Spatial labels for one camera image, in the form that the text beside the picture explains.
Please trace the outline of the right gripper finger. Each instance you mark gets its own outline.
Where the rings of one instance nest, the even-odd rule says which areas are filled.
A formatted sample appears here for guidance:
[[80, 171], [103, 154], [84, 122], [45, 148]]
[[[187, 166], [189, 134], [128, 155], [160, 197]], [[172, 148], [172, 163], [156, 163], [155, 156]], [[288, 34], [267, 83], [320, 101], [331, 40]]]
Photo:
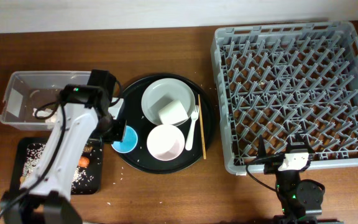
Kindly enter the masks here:
[[309, 143], [299, 134], [295, 134], [296, 142], [294, 142], [293, 148], [296, 150], [305, 150], [307, 153], [314, 153], [313, 148], [309, 145]]
[[266, 148], [264, 143], [264, 138], [262, 135], [259, 136], [259, 145], [258, 145], [258, 151], [257, 151], [257, 158], [263, 158], [266, 157]]

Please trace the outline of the light blue cup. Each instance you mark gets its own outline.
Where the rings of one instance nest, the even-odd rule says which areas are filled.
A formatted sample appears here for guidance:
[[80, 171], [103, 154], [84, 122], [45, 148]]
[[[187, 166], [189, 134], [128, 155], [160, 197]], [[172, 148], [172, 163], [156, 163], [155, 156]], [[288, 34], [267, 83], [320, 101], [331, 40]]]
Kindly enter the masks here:
[[136, 131], [132, 127], [126, 126], [126, 131], [123, 140], [115, 141], [111, 145], [116, 152], [126, 154], [133, 151], [137, 143], [138, 143], [138, 135]]

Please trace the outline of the brown food chunk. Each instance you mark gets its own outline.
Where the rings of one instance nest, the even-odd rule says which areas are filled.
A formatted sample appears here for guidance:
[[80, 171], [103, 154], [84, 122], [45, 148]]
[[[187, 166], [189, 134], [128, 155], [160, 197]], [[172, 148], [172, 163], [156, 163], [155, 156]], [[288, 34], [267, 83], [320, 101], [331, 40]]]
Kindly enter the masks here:
[[93, 147], [92, 146], [85, 146], [83, 148], [83, 153], [91, 153], [93, 150]]

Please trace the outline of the food scraps and rice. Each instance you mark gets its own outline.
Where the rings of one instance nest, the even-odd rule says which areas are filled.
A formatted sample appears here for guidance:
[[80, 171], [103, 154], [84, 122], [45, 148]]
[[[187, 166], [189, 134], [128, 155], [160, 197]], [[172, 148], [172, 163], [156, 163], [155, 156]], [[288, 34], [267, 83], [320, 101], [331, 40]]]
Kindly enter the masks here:
[[[46, 144], [36, 142], [18, 150], [20, 156], [19, 160], [15, 161], [15, 165], [19, 166], [19, 171], [14, 174], [13, 179], [19, 183], [19, 187], [36, 167], [45, 146]], [[87, 168], [77, 166], [71, 182], [71, 193], [73, 195], [94, 194], [101, 187], [103, 149], [99, 144], [94, 145], [93, 142], [88, 143], [86, 146], [92, 146], [93, 150], [91, 153], [82, 153], [81, 156], [87, 157], [90, 160], [90, 164]]]

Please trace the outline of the orange carrot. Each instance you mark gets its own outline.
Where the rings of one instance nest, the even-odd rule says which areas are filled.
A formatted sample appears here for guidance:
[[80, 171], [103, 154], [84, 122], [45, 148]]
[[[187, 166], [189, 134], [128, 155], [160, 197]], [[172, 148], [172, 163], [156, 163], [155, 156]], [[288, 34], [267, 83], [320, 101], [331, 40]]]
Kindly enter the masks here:
[[85, 156], [80, 157], [80, 160], [78, 162], [79, 167], [87, 168], [89, 166], [89, 164], [90, 164], [90, 160], [87, 157], [85, 157]]

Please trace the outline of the pink bowl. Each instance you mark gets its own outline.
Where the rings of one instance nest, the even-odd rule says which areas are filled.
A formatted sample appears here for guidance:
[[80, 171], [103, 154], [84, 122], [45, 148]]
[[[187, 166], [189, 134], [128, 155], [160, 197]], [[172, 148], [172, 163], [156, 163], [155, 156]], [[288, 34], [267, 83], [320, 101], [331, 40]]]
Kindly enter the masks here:
[[161, 124], [151, 130], [147, 136], [147, 149], [157, 160], [171, 161], [184, 150], [185, 137], [174, 125]]

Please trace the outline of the white tissue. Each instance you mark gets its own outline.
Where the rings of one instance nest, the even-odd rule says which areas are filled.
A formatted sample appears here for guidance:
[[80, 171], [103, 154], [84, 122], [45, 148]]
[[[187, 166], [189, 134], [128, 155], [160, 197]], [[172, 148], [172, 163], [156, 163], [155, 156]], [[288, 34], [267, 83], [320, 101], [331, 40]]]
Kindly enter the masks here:
[[57, 114], [53, 112], [53, 110], [46, 108], [45, 110], [39, 110], [38, 113], [35, 113], [37, 111], [36, 108], [33, 109], [33, 116], [37, 115], [39, 118], [48, 117], [47, 119], [44, 119], [45, 123], [55, 123], [57, 120]]

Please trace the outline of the cream white cup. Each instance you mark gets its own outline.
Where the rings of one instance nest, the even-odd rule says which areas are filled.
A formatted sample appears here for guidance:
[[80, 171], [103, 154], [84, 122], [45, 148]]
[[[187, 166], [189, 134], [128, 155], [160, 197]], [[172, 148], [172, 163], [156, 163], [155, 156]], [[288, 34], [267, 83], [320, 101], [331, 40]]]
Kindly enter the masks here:
[[177, 125], [188, 119], [188, 114], [180, 100], [174, 100], [158, 112], [162, 124]]

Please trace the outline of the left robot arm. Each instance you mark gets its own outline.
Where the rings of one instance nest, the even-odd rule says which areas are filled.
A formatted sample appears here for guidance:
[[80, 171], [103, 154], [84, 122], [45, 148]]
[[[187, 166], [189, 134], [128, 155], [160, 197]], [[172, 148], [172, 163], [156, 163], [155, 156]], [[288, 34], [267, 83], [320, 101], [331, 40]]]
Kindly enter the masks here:
[[5, 192], [0, 220], [5, 223], [82, 223], [70, 203], [71, 182], [91, 136], [122, 141], [126, 122], [112, 116], [115, 84], [67, 85], [59, 94], [57, 122], [35, 169], [17, 192]]

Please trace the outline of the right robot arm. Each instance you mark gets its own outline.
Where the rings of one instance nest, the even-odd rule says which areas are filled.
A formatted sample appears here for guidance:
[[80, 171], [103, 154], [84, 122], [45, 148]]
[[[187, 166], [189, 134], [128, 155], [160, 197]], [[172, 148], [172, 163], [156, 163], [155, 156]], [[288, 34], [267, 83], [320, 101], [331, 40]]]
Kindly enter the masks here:
[[264, 139], [259, 137], [257, 163], [264, 165], [264, 174], [275, 176], [273, 191], [282, 205], [283, 214], [274, 216], [274, 223], [318, 222], [316, 217], [322, 214], [325, 186], [300, 178], [300, 174], [309, 168], [313, 156], [314, 150], [300, 134], [287, 143], [285, 152], [272, 155], [267, 154]]

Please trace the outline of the grey dishwasher rack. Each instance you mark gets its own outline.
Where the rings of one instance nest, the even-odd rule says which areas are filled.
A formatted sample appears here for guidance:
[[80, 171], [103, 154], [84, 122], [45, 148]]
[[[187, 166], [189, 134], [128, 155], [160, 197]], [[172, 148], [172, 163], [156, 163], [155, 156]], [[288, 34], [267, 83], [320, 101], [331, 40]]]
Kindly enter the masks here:
[[350, 22], [224, 27], [211, 60], [224, 166], [262, 172], [250, 162], [263, 138], [268, 154], [301, 135], [312, 169], [358, 166], [358, 35]]

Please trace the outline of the black rectangular tray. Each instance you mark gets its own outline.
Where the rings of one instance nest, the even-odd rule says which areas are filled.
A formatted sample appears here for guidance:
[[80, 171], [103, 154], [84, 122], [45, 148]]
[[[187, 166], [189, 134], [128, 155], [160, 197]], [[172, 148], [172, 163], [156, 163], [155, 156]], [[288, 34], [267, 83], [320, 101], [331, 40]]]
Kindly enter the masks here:
[[[17, 146], [14, 168], [12, 171], [9, 190], [18, 191], [25, 178], [31, 174], [46, 146], [47, 138], [24, 138]], [[71, 183], [73, 195], [90, 195], [101, 188], [103, 167], [103, 144], [98, 139], [90, 139], [86, 143], [90, 152], [84, 152], [83, 157], [89, 159], [87, 167], [76, 168]]]

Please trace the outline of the wooden chopstick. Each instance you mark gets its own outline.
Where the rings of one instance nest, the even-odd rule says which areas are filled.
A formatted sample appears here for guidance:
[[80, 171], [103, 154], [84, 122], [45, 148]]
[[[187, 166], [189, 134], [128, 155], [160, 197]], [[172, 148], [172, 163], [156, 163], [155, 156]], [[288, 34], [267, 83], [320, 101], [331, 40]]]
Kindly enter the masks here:
[[201, 133], [203, 159], [206, 160], [206, 145], [205, 145], [205, 138], [204, 138], [203, 114], [202, 114], [202, 105], [201, 105], [201, 96], [200, 95], [198, 95], [198, 108], [199, 108], [200, 133]]

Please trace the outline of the white plastic fork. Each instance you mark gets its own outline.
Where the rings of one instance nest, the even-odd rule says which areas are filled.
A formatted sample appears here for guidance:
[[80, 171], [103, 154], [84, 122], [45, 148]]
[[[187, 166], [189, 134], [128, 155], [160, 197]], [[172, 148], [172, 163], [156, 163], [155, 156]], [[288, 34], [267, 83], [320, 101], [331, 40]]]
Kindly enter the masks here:
[[191, 113], [191, 116], [190, 116], [191, 124], [190, 124], [189, 132], [188, 132], [188, 135], [186, 138], [186, 143], [185, 143], [185, 149], [187, 151], [190, 151], [193, 147], [195, 124], [199, 118], [199, 115], [200, 115], [200, 107], [198, 105], [196, 105], [194, 107], [194, 110]]

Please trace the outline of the clear plastic bin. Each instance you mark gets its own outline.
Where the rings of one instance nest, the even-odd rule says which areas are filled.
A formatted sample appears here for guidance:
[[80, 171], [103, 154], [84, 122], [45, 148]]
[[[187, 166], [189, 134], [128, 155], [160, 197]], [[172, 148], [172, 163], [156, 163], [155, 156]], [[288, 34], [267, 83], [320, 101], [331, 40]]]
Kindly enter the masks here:
[[6, 87], [0, 122], [22, 131], [51, 131], [55, 123], [37, 119], [32, 115], [33, 109], [56, 101], [67, 85], [86, 85], [90, 74], [82, 71], [14, 72]]

